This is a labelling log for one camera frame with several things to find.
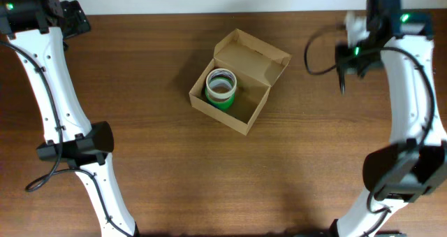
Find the black permanent marker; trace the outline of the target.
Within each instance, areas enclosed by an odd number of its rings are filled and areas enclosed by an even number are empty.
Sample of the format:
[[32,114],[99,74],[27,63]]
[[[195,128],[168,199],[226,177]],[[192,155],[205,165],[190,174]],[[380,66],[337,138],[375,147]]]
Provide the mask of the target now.
[[346,82],[345,82],[345,75],[346,75],[346,69],[344,67],[339,67],[337,69],[338,77],[339,77],[339,87],[342,95],[345,94],[346,91]]

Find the brown cardboard box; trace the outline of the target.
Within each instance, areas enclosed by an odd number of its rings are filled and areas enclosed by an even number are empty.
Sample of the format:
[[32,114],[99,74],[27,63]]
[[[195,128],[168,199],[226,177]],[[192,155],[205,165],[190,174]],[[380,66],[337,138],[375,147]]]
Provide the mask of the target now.
[[[215,45],[212,60],[189,91],[191,106],[246,135],[290,60],[287,52],[235,29]],[[237,77],[235,100],[228,110],[215,108],[205,96],[206,77],[218,68]]]

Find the white masking tape roll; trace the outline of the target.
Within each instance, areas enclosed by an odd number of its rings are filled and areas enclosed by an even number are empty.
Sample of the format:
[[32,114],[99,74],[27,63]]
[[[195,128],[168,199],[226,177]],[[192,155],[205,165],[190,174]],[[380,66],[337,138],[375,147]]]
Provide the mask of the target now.
[[206,77],[205,89],[211,99],[226,101],[235,95],[237,77],[228,69],[214,69]]

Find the green tape roll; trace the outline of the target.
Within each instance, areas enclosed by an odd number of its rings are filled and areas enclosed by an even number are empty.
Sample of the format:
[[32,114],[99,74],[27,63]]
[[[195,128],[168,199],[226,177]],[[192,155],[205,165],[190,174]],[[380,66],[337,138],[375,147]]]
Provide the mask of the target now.
[[213,78],[206,84],[205,96],[219,110],[228,110],[235,100],[236,86],[227,78]]

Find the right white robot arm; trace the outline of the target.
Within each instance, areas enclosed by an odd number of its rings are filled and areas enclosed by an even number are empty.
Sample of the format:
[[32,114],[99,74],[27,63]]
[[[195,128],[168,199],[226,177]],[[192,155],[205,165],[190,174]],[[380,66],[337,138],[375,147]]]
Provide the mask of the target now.
[[364,76],[386,71],[392,112],[389,146],[367,155],[363,190],[332,236],[375,236],[399,209],[431,194],[446,179],[446,130],[437,108],[428,14],[406,12],[401,0],[367,0],[367,14],[345,19],[347,43],[336,48],[336,68]]

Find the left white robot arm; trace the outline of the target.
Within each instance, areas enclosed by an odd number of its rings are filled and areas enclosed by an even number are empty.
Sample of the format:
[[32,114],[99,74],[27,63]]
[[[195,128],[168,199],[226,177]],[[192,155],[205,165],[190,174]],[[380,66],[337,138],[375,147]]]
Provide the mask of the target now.
[[66,40],[90,30],[76,0],[1,0],[2,45],[15,51],[24,67],[43,123],[44,141],[36,151],[53,164],[24,189],[35,192],[55,175],[74,173],[87,190],[102,236],[139,236],[115,177],[112,129],[87,119],[66,64]]

